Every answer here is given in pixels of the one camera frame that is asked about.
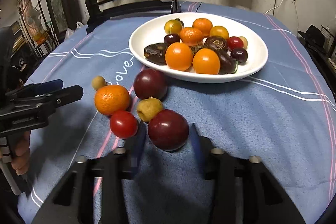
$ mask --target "metal screw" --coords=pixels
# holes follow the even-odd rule
[[[223,155],[225,152],[221,148],[213,148],[211,149],[211,153],[213,153],[214,155]]]
[[[249,161],[253,164],[258,164],[261,162],[261,158],[259,156],[250,156]]]
[[[115,155],[121,155],[126,152],[126,149],[123,147],[117,147],[115,150],[113,150],[113,154]]]
[[[83,164],[83,163],[85,163],[86,161],[87,161],[86,156],[79,156],[79,157],[76,158],[76,162],[77,162],[77,163],[80,163],[80,164]]]

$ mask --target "white cable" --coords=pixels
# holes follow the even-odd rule
[[[296,31],[296,35],[298,37],[299,36],[299,16],[297,14],[296,3],[295,3],[295,1],[293,1],[293,2],[294,2],[294,7],[295,7],[296,19],[297,19],[297,31]]]
[[[284,0],[281,0],[281,3],[280,3],[278,6],[272,8],[272,9],[269,9],[265,14],[267,14],[268,12],[270,12],[270,11],[276,9],[276,8],[279,8],[283,1],[284,1]]]

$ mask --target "dark cherry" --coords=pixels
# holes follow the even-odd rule
[[[154,97],[161,100],[167,93],[167,83],[162,72],[155,69],[141,71],[134,80],[134,92],[141,99]]]
[[[168,34],[163,39],[164,43],[167,43],[168,45],[173,44],[175,42],[181,42],[181,38],[178,34]]]
[[[182,147],[188,139],[187,120],[175,111],[164,109],[148,124],[148,136],[152,143],[166,151]]]
[[[247,51],[244,48],[234,48],[231,51],[231,57],[235,60],[237,60],[239,63],[246,63],[247,61]]]

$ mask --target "pink stripe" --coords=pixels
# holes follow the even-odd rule
[[[102,145],[101,148],[99,149],[99,152],[98,152],[96,158],[100,158],[101,155],[103,154],[104,149],[105,149],[107,143],[109,142],[111,135],[112,135],[112,131],[109,130],[109,132],[107,133],[107,136],[106,136],[106,138],[105,138],[105,140],[104,140],[104,142],[103,142],[103,145]]]
[[[279,27],[279,26],[272,20],[272,18],[271,18],[270,16],[268,16],[268,15],[265,15],[265,16],[266,16],[266,18],[268,19],[268,21],[270,21],[270,23],[271,23],[274,27],[276,27],[276,28],[281,32],[281,34],[285,37],[285,39],[286,39],[287,42],[289,43],[291,49],[293,50],[294,54],[299,58],[299,60],[301,61],[301,63],[302,63],[303,66],[305,67],[306,72],[308,73],[308,75],[309,75],[310,78],[312,79],[312,81],[313,81],[313,83],[314,83],[315,88],[317,89],[317,91],[318,91],[319,93],[322,93],[322,94],[324,95],[323,90],[322,90],[322,88],[321,88],[321,86],[320,86],[320,83],[318,82],[318,80],[316,79],[316,77],[313,75],[313,73],[312,73],[312,71],[311,71],[311,69],[310,69],[310,67],[309,67],[309,65],[308,65],[308,63],[307,63],[307,61],[306,61],[305,58],[301,55],[301,53],[298,51],[298,49],[295,47],[293,41],[292,41],[292,40],[291,40],[291,39],[290,39],[290,38],[289,38],[283,31],[280,30],[280,27]],[[332,170],[333,170],[333,159],[334,159],[334,143],[333,143],[333,140],[332,140],[332,134],[331,134],[331,129],[330,129],[329,116],[330,116],[330,119],[331,119],[331,122],[332,122],[333,135],[334,135],[335,145],[336,145],[336,138],[335,138],[334,123],[333,123],[333,121],[332,121],[332,116],[331,116],[331,113],[330,113],[330,110],[329,110],[329,106],[328,106],[328,104],[327,104],[327,108],[326,108],[326,106],[325,106],[325,102],[322,101],[322,103],[323,103],[323,107],[324,107],[324,111],[325,111],[325,116],[327,117],[328,129],[329,129],[329,136],[330,136],[330,141],[331,141],[331,151],[332,151],[332,157],[331,157],[331,170],[330,170],[330,185],[329,185],[329,202],[330,202],[330,200],[331,200],[331,198],[332,198],[332,193],[334,192],[335,181],[334,181],[334,182],[332,181]]]
[[[43,83],[52,73],[53,71],[61,64],[61,62],[68,56],[68,54],[76,47],[80,46],[87,38],[89,38],[92,34],[89,34],[85,36],[81,41],[79,41],[68,53],[61,59],[59,60],[56,65],[52,68],[52,70],[47,74],[47,76],[43,79],[41,83]]]
[[[142,65],[140,71],[143,71],[144,68],[145,68],[145,66]],[[132,85],[131,88],[130,88],[129,91],[128,91],[128,93],[129,93],[130,95],[131,95],[133,89],[134,89],[134,86]],[[132,106],[131,106],[130,112],[132,112],[132,109],[133,109],[135,103],[137,102],[137,99],[138,99],[138,97],[135,96],[134,99],[132,100]],[[104,141],[102,147],[100,148],[100,150],[99,150],[99,152],[98,152],[97,158],[101,157],[101,155],[102,155],[102,153],[103,153],[103,151],[104,151],[104,149],[105,149],[107,143],[109,142],[109,140],[110,140],[110,138],[111,138],[111,135],[112,135],[112,131],[109,130],[108,135],[106,136],[105,141]],[[117,147],[119,140],[120,140],[120,139],[119,139],[118,137],[115,137],[114,143],[113,143],[112,148],[111,148],[112,151]],[[101,184],[101,181],[102,181],[102,178],[99,178],[98,181],[97,181],[97,184],[96,184],[95,187],[94,187],[94,190],[93,190],[93,196],[95,196],[96,193],[98,192],[99,187],[100,187],[100,184]]]
[[[112,151],[117,147],[118,145],[118,142],[119,142],[119,138],[118,137],[115,137],[115,140],[114,140],[114,144],[112,146]],[[100,184],[101,184],[101,181],[102,181],[102,178],[99,178],[98,181],[97,181],[97,184],[95,185],[94,187],[94,190],[93,190],[93,196],[96,195],[96,193],[98,192],[99,190],[99,187],[100,187]]]
[[[193,5],[193,7],[191,8],[191,12],[193,11],[193,9],[195,8],[195,6],[198,4],[198,2],[195,2],[195,4]]]
[[[188,12],[190,12],[190,6],[193,5],[195,2],[191,3],[188,7]]]

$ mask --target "white stripe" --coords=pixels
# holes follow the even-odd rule
[[[30,196],[31,196],[31,199],[33,200],[33,202],[39,207],[41,208],[41,206],[34,200],[33,198],[33,194],[30,192]]]
[[[286,92],[286,91],[277,90],[277,89],[275,89],[275,88],[273,88],[273,87],[271,87],[271,86],[264,85],[264,84],[262,84],[262,83],[258,83],[258,82],[256,82],[256,81],[246,80],[246,79],[241,79],[241,80],[239,80],[239,81],[242,81],[242,82],[251,82],[251,83],[258,84],[258,85],[262,85],[262,86],[265,86],[265,87],[270,88],[270,89],[272,89],[272,90],[275,90],[275,91],[277,91],[277,92],[287,94],[287,95],[289,95],[289,96],[295,97],[295,98],[300,99],[300,100],[304,100],[304,101],[323,101],[323,102],[327,102],[327,103],[329,103],[329,104],[331,105],[331,103],[330,103],[328,100],[325,100],[325,99],[308,99],[308,98],[302,98],[302,97],[299,97],[299,96],[290,94],[290,93],[288,93],[288,92]]]
[[[293,36],[295,36],[295,34],[293,34],[292,32],[290,31],[287,31],[287,30],[284,30],[284,29],[273,29],[273,28],[267,28],[265,26],[262,26],[260,24],[257,24],[257,23],[254,23],[254,22],[250,22],[250,21],[246,21],[246,20],[242,20],[242,19],[238,19],[238,18],[233,18],[233,17],[226,17],[226,18],[229,18],[229,19],[232,19],[232,20],[238,20],[238,21],[242,21],[242,22],[247,22],[247,23],[251,23],[251,24],[254,24],[254,25],[257,25],[259,27],[263,27],[267,30],[274,30],[274,31],[284,31],[284,32],[288,32],[290,34],[292,34]]]
[[[119,52],[122,52],[122,51],[124,51],[124,50],[129,50],[129,48],[124,48],[124,49],[122,49],[121,51],[117,51],[117,52],[110,52],[110,51],[108,51],[108,50],[100,50],[99,52],[119,53]],[[95,54],[81,54],[81,53],[77,52],[77,50],[76,50],[75,48],[74,48],[74,51],[75,51],[77,54],[79,54],[79,55],[95,55],[95,54],[97,54],[97,53],[95,53]]]
[[[50,54],[63,54],[63,53],[67,54],[69,52],[51,52]]]
[[[67,56],[66,54],[60,54],[60,55],[48,55],[47,57],[57,57],[57,56]]]
[[[259,78],[255,78],[255,77],[252,77],[252,76],[249,76],[249,78],[252,78],[252,79],[255,79],[255,80],[259,80],[259,81],[262,81],[262,82],[265,82],[265,83],[268,83],[268,84],[271,84],[271,85],[275,85],[275,86],[278,86],[280,88],[284,88],[286,90],[291,90],[291,91],[294,91],[294,92],[297,92],[297,93],[300,93],[300,94],[310,94],[310,95],[319,95],[319,96],[324,96],[326,97],[329,102],[334,106],[336,107],[332,101],[328,98],[327,95],[324,95],[324,94],[320,94],[320,93],[315,93],[315,92],[303,92],[303,91],[299,91],[299,90],[294,90],[294,89],[291,89],[291,88],[288,88],[286,86],[283,86],[283,85],[278,85],[278,84],[275,84],[275,83],[272,83],[272,82],[269,82],[269,81],[266,81],[266,80],[263,80],[263,79],[259,79]]]
[[[115,57],[115,56],[117,56],[117,55],[119,55],[119,54],[129,54],[129,55],[131,55],[131,56],[133,56],[133,54],[131,54],[130,52],[119,52],[119,53],[117,53],[117,54],[115,54],[115,55],[105,55],[105,54],[101,54],[101,53],[96,53],[96,54],[94,54],[94,55],[92,55],[92,56],[90,56],[90,57],[78,57],[78,56],[76,56],[72,51],[71,51],[71,53],[72,53],[72,55],[74,56],[74,57],[76,57],[76,58],[78,58],[78,59],[90,59],[90,58],[92,58],[92,57],[94,57],[95,55],[101,55],[101,56],[104,56],[104,57]]]
[[[92,122],[93,122],[93,119],[95,118],[95,116],[97,115],[97,113],[98,113],[98,110],[97,110],[96,114],[94,115],[94,117],[92,118],[91,122],[89,123],[89,126],[87,127],[87,129],[86,129],[86,131],[85,131],[85,133],[84,133],[84,135],[83,135],[83,137],[82,137],[82,139],[81,139],[81,141],[80,141],[80,143],[79,143],[79,145],[78,145],[78,147],[77,147],[77,149],[76,149],[76,152],[74,153],[74,155],[73,155],[73,157],[72,157],[72,159],[71,159],[71,162],[70,162],[70,164],[69,164],[68,170],[69,170],[69,168],[71,167],[71,165],[72,165],[72,163],[73,163],[73,161],[74,161],[74,159],[75,159],[75,157],[76,157],[76,154],[77,154],[77,152],[78,152],[78,150],[79,150],[79,147],[81,146],[81,144],[82,144],[82,142],[83,142],[83,140],[84,140],[84,137],[85,137],[87,131],[89,130],[89,127],[91,126],[91,124],[92,124]]]
[[[34,186],[33,186],[33,185],[31,185],[31,186],[32,186],[32,188],[33,188],[34,195],[35,195],[36,198],[43,204],[43,200],[41,200],[41,199],[38,197],[38,195],[36,194],[35,189],[34,189]]]

